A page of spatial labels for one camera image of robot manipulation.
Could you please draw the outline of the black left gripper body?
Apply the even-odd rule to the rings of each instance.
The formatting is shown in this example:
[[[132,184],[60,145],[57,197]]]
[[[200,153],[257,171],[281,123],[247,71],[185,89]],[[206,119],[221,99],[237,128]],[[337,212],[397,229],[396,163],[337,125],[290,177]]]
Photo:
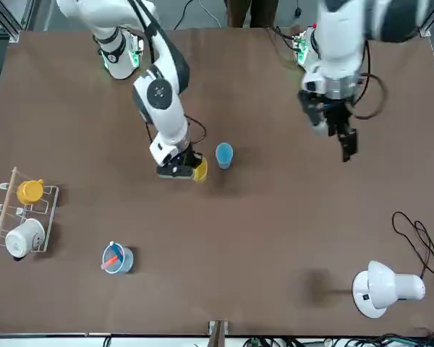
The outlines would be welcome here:
[[[323,115],[328,125],[328,136],[349,136],[355,134],[356,129],[351,127],[349,118],[352,113],[347,108],[347,99],[323,99]]]

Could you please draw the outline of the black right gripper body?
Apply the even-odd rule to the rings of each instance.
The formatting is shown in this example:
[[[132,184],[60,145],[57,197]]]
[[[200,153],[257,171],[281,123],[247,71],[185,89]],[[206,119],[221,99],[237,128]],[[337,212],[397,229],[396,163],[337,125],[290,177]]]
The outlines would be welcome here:
[[[188,145],[164,166],[157,166],[156,173],[166,179],[201,180],[204,177],[204,156]]]

